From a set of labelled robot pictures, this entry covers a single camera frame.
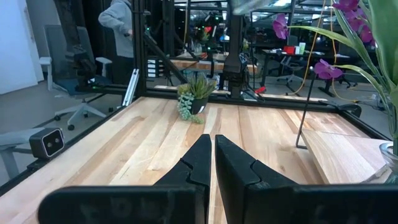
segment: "table leg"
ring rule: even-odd
[[[3,150],[0,152],[2,161],[4,163],[4,166],[6,167],[6,171],[8,174],[8,177],[10,179],[13,179],[14,177],[19,175],[19,170],[17,166],[17,162],[15,160],[14,154],[12,153],[11,150]]]
[[[335,97],[335,95],[330,92],[330,90],[329,90],[330,87],[331,87],[331,80],[327,80],[325,87],[318,87],[318,89],[320,91],[326,93],[330,97]]]
[[[266,77],[268,75],[268,54],[264,57],[264,66],[262,71],[262,80],[260,86],[263,87],[266,85]]]

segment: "wooden tabletop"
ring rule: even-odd
[[[159,89],[167,89],[167,90],[176,90],[176,86],[163,86],[163,85],[156,85],[155,88]],[[213,91],[214,94],[229,94],[229,91],[226,90],[215,90]],[[307,97],[301,96],[285,96],[285,95],[273,95],[267,93],[261,93],[262,97],[269,97],[269,98],[279,98],[279,99],[290,99],[290,100],[307,100]],[[328,101],[327,99],[323,98],[310,98],[310,101]]]
[[[184,53],[179,55],[178,57],[181,58],[191,58],[192,56],[189,53]],[[214,59],[216,60],[225,60],[226,55],[224,54],[213,54]],[[189,68],[190,70],[210,70],[211,69],[211,63],[208,61],[202,61],[202,62],[194,62],[191,60],[171,60],[173,64],[181,69],[184,68]],[[223,62],[216,62],[214,65],[215,72],[221,73],[223,72],[224,69],[224,63]],[[253,65],[248,65],[249,73],[253,73]],[[254,73],[257,73],[257,66],[254,66]]]
[[[208,104],[205,124],[179,118],[176,100],[139,98],[0,198],[1,223],[37,223],[50,192],[70,185],[152,185],[203,134],[223,134],[300,184],[322,184],[308,151],[295,148],[303,111]],[[366,137],[337,114],[308,112],[305,129]],[[215,167],[213,155],[212,167]],[[215,169],[209,223],[226,223]]]

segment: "office chair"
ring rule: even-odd
[[[47,66],[48,68],[47,82],[49,90],[52,90],[54,87],[68,93],[69,97],[82,100],[82,102],[77,106],[72,106],[55,112],[54,119],[59,121],[61,114],[73,113],[72,117],[68,120],[68,130],[71,131],[75,129],[74,124],[81,115],[84,115],[86,118],[90,112],[105,118],[106,115],[104,113],[90,106],[86,102],[86,98],[95,96],[96,94],[75,90],[75,87],[78,85],[77,74],[74,69],[70,68],[65,59],[67,45],[61,25],[47,25],[44,27],[44,32],[50,56],[41,57],[40,64]],[[94,62],[94,55],[86,28],[78,27],[78,33],[84,49],[86,49],[89,54],[90,60]],[[95,76],[96,82],[104,85],[111,84],[111,81],[106,78],[106,65],[112,63],[112,61],[103,57],[95,58],[95,60],[103,64],[102,75]]]
[[[299,38],[294,35],[289,36],[289,44],[288,45],[289,46],[298,46]],[[287,67],[288,69],[290,69],[292,71],[292,74],[281,76],[277,79],[277,81],[282,80],[282,79],[285,79],[287,81],[287,83],[292,82],[293,80],[300,81],[300,82],[304,81],[303,78],[296,76],[294,73],[304,68],[304,66],[306,64],[305,61],[296,60],[296,59],[293,59],[293,57],[286,56],[282,59],[280,64],[283,65],[284,67]]]
[[[356,51],[354,49],[352,49],[351,47],[348,47],[347,45],[342,44],[342,43],[339,43],[338,54],[344,55],[344,56],[349,56],[351,61],[358,60],[358,58],[359,58],[358,53],[356,53]],[[351,84],[351,82],[348,79],[346,79],[345,75],[342,75],[338,82],[340,84],[343,84],[343,82],[347,83],[347,88],[350,88],[351,86],[356,87],[358,85],[358,83],[356,83],[356,82],[354,84]]]

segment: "green leaf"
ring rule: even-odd
[[[398,87],[393,89],[390,93],[392,104],[398,108]]]
[[[388,105],[388,101],[387,101],[387,96],[385,91],[383,90],[383,87],[376,81],[375,78],[373,78],[373,76],[371,74],[369,74],[368,72],[365,72],[362,68],[359,68],[357,66],[354,65],[334,65],[334,67],[338,67],[338,68],[344,68],[344,69],[350,69],[352,71],[358,72],[359,74],[361,74],[363,77],[365,77],[377,90],[377,92],[380,94],[381,100],[384,104],[385,109],[387,110],[389,116],[389,129],[390,129],[390,133],[393,135],[393,128],[392,128],[392,121],[391,121],[391,111]]]
[[[349,47],[352,47],[352,48],[354,47],[353,44],[351,43],[351,41],[347,37],[345,37],[341,34],[338,34],[336,32],[332,32],[330,30],[326,30],[326,29],[322,29],[322,28],[318,28],[318,27],[310,27],[310,26],[289,26],[289,28],[301,28],[301,29],[311,30],[311,31],[317,32],[319,34],[325,35],[333,40],[337,40],[338,42],[341,42]]]
[[[365,16],[367,19],[371,18],[371,11],[368,9],[368,7],[365,6],[365,3],[363,2],[363,0],[359,1],[359,6],[362,9],[362,11],[365,13]]]
[[[394,18],[398,15],[397,0],[369,0],[369,8],[371,11],[372,33],[376,40],[377,46],[380,48],[379,58],[380,66],[385,71],[395,85],[398,84],[398,72],[394,67],[397,66],[397,50],[398,50],[398,26],[395,24]]]

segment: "gray hoodie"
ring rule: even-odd
[[[113,30],[118,56],[134,57],[132,38],[128,35],[132,29],[131,2],[129,0],[112,0],[111,6],[98,17],[99,23]]]

